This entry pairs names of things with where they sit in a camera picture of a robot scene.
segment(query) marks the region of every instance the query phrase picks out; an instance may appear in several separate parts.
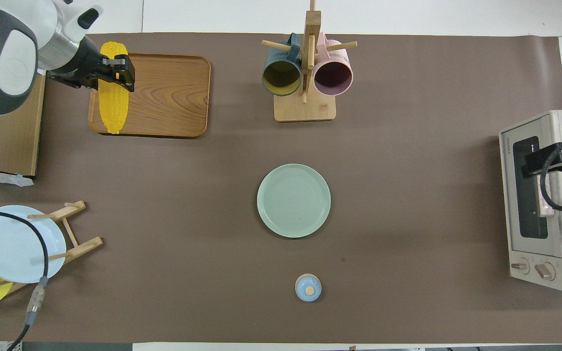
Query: wooden tray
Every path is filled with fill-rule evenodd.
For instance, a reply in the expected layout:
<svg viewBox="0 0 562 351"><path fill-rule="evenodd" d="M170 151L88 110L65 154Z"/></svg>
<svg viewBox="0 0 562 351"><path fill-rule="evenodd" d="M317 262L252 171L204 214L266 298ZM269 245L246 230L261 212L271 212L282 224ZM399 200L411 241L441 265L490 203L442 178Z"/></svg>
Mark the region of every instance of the wooden tray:
<svg viewBox="0 0 562 351"><path fill-rule="evenodd" d="M200 56L129 54L136 68L136 89L119 136L196 138L207 129L210 64ZM93 90L88 125L107 134Z"/></svg>

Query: oven door window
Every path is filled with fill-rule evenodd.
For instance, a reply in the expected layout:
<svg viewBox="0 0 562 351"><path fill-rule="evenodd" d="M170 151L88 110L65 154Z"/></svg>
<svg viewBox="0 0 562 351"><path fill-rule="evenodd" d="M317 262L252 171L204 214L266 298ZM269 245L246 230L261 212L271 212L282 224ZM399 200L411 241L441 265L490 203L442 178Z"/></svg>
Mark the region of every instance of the oven door window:
<svg viewBox="0 0 562 351"><path fill-rule="evenodd" d="M517 187L517 207L520 214L520 234L526 238L548 238L546 218L537 214L537 182L534 177L524 178L522 166L526 155L539 149L539 138L530 137L513 144L515 166L515 186Z"/></svg>

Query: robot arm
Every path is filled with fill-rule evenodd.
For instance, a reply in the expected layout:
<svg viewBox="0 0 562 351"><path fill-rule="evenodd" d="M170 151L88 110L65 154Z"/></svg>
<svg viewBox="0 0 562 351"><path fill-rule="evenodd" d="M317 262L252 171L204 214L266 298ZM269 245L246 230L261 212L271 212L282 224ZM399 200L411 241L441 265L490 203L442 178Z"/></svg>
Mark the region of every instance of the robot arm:
<svg viewBox="0 0 562 351"><path fill-rule="evenodd" d="M25 102L37 69L72 87L103 79L134 91L129 56L110 59L85 36L102 12L96 0L0 0L0 115Z"/></svg>

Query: mug handle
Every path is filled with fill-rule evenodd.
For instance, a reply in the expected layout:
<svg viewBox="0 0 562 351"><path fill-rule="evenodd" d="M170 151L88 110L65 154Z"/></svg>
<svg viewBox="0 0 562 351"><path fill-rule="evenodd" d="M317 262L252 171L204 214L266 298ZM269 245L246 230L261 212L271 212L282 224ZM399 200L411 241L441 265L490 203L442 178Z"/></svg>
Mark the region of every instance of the mug handle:
<svg viewBox="0 0 562 351"><path fill-rule="evenodd" d="M318 45L316 46L316 51L319 55L322 55L324 57L323 60L328 60L331 58L331 55L326 49L326 35L324 34L324 32L320 32L320 34L318 35Z"/></svg>
<svg viewBox="0 0 562 351"><path fill-rule="evenodd" d="M287 60L294 62L299 56L299 50L301 49L301 38L298 34L290 34L290 38L287 40L287 44L290 46L290 51L287 53Z"/></svg>

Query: blue lid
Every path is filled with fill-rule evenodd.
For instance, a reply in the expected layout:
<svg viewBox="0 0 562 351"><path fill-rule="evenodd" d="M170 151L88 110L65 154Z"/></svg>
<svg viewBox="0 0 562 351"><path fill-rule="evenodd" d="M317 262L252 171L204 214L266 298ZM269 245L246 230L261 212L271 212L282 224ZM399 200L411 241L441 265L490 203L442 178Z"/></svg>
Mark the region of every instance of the blue lid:
<svg viewBox="0 0 562 351"><path fill-rule="evenodd" d="M322 284L313 274L303 274L296 280L296 295L305 302L317 300L322 293Z"/></svg>

